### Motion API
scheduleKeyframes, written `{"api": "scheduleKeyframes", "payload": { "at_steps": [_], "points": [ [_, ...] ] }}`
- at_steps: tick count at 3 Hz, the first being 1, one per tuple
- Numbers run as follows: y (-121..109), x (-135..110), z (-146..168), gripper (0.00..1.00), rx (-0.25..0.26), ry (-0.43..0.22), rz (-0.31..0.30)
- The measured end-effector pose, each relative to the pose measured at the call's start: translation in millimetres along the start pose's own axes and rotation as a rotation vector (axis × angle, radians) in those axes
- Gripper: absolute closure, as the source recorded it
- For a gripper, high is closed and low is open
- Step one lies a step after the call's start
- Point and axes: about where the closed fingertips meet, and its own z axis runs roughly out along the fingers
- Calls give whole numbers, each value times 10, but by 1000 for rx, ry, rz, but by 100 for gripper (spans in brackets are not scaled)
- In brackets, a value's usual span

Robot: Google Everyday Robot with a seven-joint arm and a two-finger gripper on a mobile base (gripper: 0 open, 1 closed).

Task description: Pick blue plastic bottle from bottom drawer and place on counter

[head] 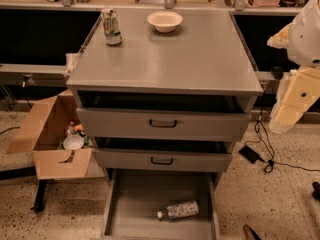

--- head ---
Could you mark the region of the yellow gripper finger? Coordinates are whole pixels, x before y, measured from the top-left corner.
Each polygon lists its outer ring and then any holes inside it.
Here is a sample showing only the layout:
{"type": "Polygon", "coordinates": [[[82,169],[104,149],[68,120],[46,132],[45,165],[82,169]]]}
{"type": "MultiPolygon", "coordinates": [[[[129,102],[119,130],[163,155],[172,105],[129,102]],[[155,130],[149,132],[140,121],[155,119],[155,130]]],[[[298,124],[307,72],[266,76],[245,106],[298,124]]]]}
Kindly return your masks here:
{"type": "Polygon", "coordinates": [[[287,24],[283,27],[278,33],[271,36],[268,41],[267,45],[269,47],[277,48],[277,49],[286,49],[288,47],[288,32],[290,29],[290,25],[287,24]]]}
{"type": "Polygon", "coordinates": [[[303,116],[292,106],[276,104],[271,112],[269,129],[277,134],[288,132],[303,116]]]}

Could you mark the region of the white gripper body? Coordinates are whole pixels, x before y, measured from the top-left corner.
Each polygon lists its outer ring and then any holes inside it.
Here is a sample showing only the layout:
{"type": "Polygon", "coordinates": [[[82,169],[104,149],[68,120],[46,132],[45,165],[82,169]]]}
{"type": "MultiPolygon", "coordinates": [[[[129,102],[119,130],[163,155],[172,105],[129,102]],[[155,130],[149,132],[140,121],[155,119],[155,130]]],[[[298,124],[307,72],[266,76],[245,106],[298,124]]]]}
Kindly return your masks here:
{"type": "Polygon", "coordinates": [[[320,69],[301,67],[290,77],[282,105],[296,112],[306,112],[320,98],[320,69]]]}

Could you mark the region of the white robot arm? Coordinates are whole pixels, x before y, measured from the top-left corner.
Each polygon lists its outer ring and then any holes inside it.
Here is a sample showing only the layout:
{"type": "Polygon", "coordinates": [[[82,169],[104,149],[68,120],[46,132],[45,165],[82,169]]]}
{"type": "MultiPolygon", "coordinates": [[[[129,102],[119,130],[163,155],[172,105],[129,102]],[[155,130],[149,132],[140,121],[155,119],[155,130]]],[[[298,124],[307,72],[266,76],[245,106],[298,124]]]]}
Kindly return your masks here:
{"type": "Polygon", "coordinates": [[[299,66],[280,80],[270,115],[269,129],[283,134],[320,98],[320,0],[309,0],[267,45],[285,48],[288,59],[299,66]]]}

